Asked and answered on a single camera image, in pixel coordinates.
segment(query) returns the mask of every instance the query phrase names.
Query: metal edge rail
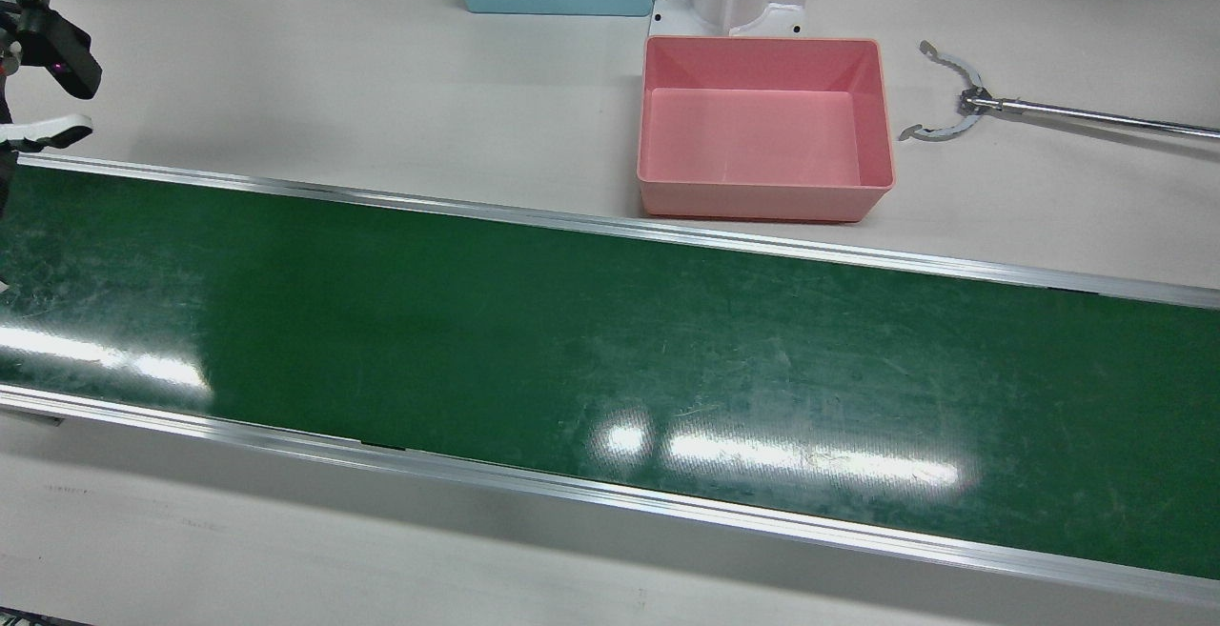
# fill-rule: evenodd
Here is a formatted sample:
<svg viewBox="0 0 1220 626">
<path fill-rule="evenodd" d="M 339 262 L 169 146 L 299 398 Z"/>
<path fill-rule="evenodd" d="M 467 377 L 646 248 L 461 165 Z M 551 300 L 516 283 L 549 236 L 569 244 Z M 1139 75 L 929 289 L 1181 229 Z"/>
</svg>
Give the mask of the metal edge rail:
<svg viewBox="0 0 1220 626">
<path fill-rule="evenodd" d="M 382 209 L 477 218 L 500 223 L 537 226 L 558 231 L 614 236 L 638 240 L 694 245 L 831 264 L 906 271 L 910 273 L 927 273 L 972 281 L 1008 283 L 1025 287 L 1076 290 L 1082 293 L 1096 293 L 1111 298 L 1182 306 L 1220 309 L 1220 290 L 1211 288 L 1132 281 L 1089 273 L 1072 273 L 1030 266 L 992 264 L 853 245 L 836 245 L 791 238 L 749 236 L 728 231 L 656 222 L 644 218 L 581 216 L 525 207 L 498 206 L 479 203 L 399 195 L 378 190 L 299 183 L 273 178 L 251 178 L 227 173 L 68 157 L 59 156 L 57 154 L 23 154 L 21 162 L 27 166 L 41 168 L 55 168 L 124 178 L 140 178 L 162 183 L 222 188 L 226 190 L 262 193 L 268 195 L 305 198 L 332 203 L 376 206 Z"/>
<path fill-rule="evenodd" d="M 1220 581 L 540 473 L 417 450 L 0 384 L 0 406 L 87 419 L 353 469 L 711 523 L 815 545 L 1220 609 Z"/>
</svg>

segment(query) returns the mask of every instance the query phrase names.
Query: pink bin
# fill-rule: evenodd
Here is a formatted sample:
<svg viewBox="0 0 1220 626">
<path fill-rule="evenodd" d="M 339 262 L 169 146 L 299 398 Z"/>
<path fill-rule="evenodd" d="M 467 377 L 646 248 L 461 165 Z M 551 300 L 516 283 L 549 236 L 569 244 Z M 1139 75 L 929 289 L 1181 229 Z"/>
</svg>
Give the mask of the pink bin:
<svg viewBox="0 0 1220 626">
<path fill-rule="evenodd" d="M 650 37 L 638 176 L 654 215 L 860 221 L 894 184 L 877 44 Z"/>
</svg>

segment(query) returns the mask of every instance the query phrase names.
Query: metal rod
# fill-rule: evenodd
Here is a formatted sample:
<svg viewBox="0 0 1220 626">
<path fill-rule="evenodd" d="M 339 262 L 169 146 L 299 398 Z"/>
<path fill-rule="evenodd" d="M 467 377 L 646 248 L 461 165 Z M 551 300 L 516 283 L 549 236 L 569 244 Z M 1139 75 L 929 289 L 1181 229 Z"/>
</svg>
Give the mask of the metal rod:
<svg viewBox="0 0 1220 626">
<path fill-rule="evenodd" d="M 1110 126 L 1125 126 L 1128 128 L 1139 128 L 1142 131 L 1159 131 L 1164 133 L 1176 133 L 1179 135 L 1194 135 L 1197 138 L 1210 138 L 1213 140 L 1220 140 L 1220 129 L 1207 128 L 1204 126 L 1188 126 L 1186 123 L 1169 123 L 1164 121 L 1149 121 L 1146 118 L 1135 118 L 1128 115 L 1113 115 L 1113 113 L 1100 113 L 1086 110 L 1076 110 L 1071 107 L 1057 107 L 1054 105 L 1042 105 L 1038 103 L 1024 103 L 1021 100 L 996 100 L 985 96 L 967 96 L 965 99 L 967 104 L 975 105 L 989 111 L 1000 111 L 1008 113 L 1032 113 L 1032 115 L 1049 115 L 1050 117 L 1066 117 L 1076 118 L 1078 121 L 1088 121 L 1093 123 L 1107 123 Z"/>
</svg>

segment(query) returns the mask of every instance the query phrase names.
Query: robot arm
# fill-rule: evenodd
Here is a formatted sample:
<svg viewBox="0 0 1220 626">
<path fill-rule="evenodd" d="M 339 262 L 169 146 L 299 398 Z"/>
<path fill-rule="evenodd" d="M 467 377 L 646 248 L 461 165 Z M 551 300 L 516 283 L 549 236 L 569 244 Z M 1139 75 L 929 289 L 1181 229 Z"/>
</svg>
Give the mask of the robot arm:
<svg viewBox="0 0 1220 626">
<path fill-rule="evenodd" d="M 0 212 L 17 153 L 63 149 L 93 132 L 87 115 L 15 124 L 4 82 L 22 66 L 45 68 L 73 98 L 92 99 L 101 84 L 101 66 L 89 52 L 89 34 L 50 9 L 51 0 L 0 0 Z"/>
</svg>

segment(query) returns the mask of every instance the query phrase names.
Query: green conveyor belt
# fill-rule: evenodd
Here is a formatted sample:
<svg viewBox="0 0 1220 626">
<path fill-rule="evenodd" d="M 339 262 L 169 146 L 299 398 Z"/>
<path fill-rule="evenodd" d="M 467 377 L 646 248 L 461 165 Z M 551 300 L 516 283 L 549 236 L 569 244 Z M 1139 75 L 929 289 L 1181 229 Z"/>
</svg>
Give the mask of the green conveyor belt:
<svg viewBox="0 0 1220 626">
<path fill-rule="evenodd" d="M 51 170 L 0 382 L 1220 578 L 1220 312 Z"/>
</svg>

